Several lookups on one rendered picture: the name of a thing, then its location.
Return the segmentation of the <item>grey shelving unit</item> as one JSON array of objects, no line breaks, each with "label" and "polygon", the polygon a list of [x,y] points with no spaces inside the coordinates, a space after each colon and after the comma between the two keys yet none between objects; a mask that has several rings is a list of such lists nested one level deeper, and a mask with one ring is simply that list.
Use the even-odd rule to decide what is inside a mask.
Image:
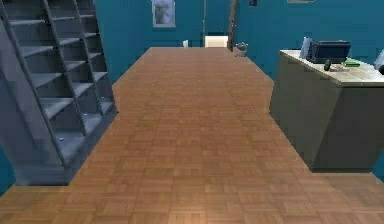
[{"label": "grey shelving unit", "polygon": [[117,113],[94,0],[0,0],[0,148],[17,185],[69,184]]}]

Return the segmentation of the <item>pale blue upright object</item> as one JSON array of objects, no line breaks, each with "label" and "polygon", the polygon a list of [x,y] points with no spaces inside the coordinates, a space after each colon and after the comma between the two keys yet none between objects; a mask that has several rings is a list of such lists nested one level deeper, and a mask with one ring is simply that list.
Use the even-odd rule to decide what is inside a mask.
[{"label": "pale blue upright object", "polygon": [[300,51],[300,57],[302,59],[305,59],[307,57],[311,42],[312,42],[312,39],[309,37],[305,37],[303,39],[303,43]]}]

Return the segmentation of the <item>grey watering can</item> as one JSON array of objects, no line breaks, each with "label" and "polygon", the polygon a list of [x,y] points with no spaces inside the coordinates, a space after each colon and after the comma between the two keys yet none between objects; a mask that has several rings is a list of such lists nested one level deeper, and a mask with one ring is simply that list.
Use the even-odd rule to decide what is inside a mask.
[{"label": "grey watering can", "polygon": [[236,57],[245,57],[247,54],[248,45],[244,42],[238,43],[236,45],[239,52],[236,54]]}]

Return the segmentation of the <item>grey-green cabinet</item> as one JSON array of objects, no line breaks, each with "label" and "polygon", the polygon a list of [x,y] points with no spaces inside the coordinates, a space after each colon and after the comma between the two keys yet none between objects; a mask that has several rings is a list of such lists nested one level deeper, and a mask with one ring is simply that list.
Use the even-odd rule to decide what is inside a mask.
[{"label": "grey-green cabinet", "polygon": [[270,115],[311,171],[369,172],[384,151],[384,75],[281,50]]}]

